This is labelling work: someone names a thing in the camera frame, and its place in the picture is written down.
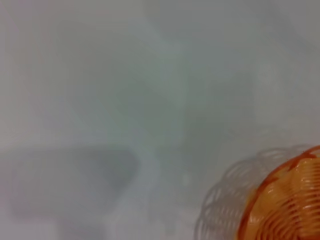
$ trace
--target white surface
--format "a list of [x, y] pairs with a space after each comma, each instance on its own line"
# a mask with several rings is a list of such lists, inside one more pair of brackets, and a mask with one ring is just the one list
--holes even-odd
[[[284, 1], [281, 11], [292, 18]], [[250, 11], [233, 0], [2, 3], [3, 147], [120, 144], [141, 161], [105, 216], [111, 240], [191, 240], [199, 201], [229, 166], [271, 147], [319, 143], [320, 58], [298, 51], [284, 29], [281, 45], [272, 33], [279, 27], [253, 14], [258, 4]], [[316, 9], [311, 4], [306, 11]], [[297, 32], [317, 45], [314, 28], [302, 31], [311, 25], [299, 21], [292, 20]], [[175, 234], [165, 234], [168, 216]], [[17, 223], [2, 212], [0, 219], [3, 240], [57, 239], [54, 221]]]

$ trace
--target orange wire basket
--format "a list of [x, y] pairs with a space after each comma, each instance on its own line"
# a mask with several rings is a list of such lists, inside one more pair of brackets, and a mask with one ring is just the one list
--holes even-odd
[[320, 146], [262, 181], [247, 201], [236, 240], [320, 240]]

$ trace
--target white background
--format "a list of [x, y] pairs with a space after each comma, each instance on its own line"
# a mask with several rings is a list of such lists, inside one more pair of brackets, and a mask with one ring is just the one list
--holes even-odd
[[[108, 239], [192, 239], [232, 163], [319, 142], [318, 5], [2, 0], [1, 144], [129, 146], [141, 165], [104, 216]], [[0, 214], [3, 240], [58, 239], [54, 219]]]

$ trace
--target wire basket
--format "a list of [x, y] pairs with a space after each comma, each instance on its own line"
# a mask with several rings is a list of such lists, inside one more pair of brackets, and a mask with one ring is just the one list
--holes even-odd
[[[303, 159], [305, 157], [312, 157], [313, 160], [315, 155], [312, 152], [320, 149], [320, 147], [317, 147], [305, 151], [309, 147], [309, 145], [300, 145], [291, 148], [273, 148], [261, 151], [256, 156], [239, 161], [229, 168], [221, 181], [209, 190], [203, 201], [201, 213], [194, 228], [194, 240], [313, 239], [298, 238], [299, 235], [297, 234], [302, 223], [299, 223], [300, 220], [297, 220], [297, 217], [300, 213], [304, 214], [305, 224], [307, 224], [309, 210], [303, 211], [303, 209], [309, 205], [304, 196], [304, 191], [310, 191], [313, 194], [314, 190], [308, 190], [308, 184], [303, 184], [303, 182], [299, 182], [299, 184], [292, 187], [288, 178], [293, 173], [292, 171], [299, 171], [299, 166], [304, 163], [305, 160]], [[319, 167], [315, 167], [314, 171], [307, 171], [307, 168], [310, 168], [315, 163]], [[309, 180], [311, 181], [311, 176], [317, 172], [317, 169], [320, 170], [320, 158], [319, 160], [310, 161], [310, 164], [306, 166], [305, 173], [300, 176], [302, 178], [310, 177], [306, 180], [306, 183]], [[275, 190], [276, 187], [280, 188], [280, 186], [284, 187], [281, 196], [278, 193], [282, 189], [277, 189], [278, 192], [274, 191], [273, 195], [268, 195], [268, 191]], [[313, 188], [316, 188], [320, 194], [320, 184], [318, 184], [318, 187], [315, 184]], [[270, 201], [266, 201], [267, 198], [259, 197], [263, 196], [261, 194], [274, 197], [272, 204], [270, 204]], [[315, 216], [319, 225], [315, 224], [312, 228], [316, 231], [317, 226], [320, 226], [320, 198], [319, 204], [314, 203], [312, 206], [314, 208], [319, 206], [318, 210], [310, 208], [310, 214], [319, 213], [318, 218]], [[287, 234], [286, 231], [292, 231], [293, 235]]]

